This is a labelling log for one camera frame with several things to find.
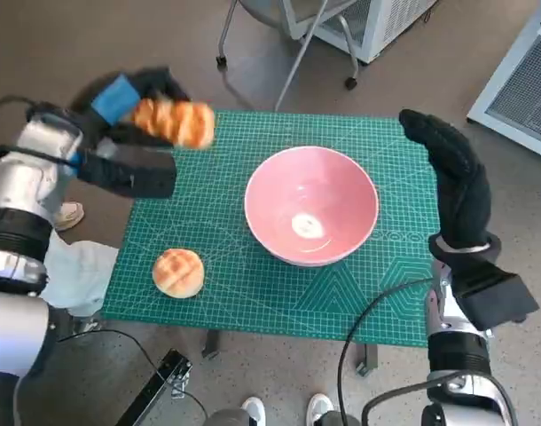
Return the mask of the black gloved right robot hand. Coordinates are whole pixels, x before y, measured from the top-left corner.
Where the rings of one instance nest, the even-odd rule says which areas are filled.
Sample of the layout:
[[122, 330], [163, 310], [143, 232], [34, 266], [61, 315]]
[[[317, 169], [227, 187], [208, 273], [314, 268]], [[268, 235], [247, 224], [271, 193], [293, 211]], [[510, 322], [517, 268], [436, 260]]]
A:
[[399, 113], [404, 135], [424, 146], [434, 169], [440, 235], [452, 249], [488, 244], [491, 192], [486, 169], [469, 139], [431, 114], [411, 109]]

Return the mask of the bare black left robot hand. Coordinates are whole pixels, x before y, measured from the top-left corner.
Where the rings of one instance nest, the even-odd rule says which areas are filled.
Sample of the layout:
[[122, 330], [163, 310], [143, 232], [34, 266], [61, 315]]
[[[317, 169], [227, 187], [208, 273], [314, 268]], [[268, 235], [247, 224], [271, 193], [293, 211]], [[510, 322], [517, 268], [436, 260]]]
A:
[[190, 98], [166, 66], [144, 67], [134, 72], [113, 71], [86, 85], [74, 97], [68, 109], [84, 116], [101, 136], [117, 144], [149, 147], [169, 146], [170, 142], [123, 122], [142, 99]]

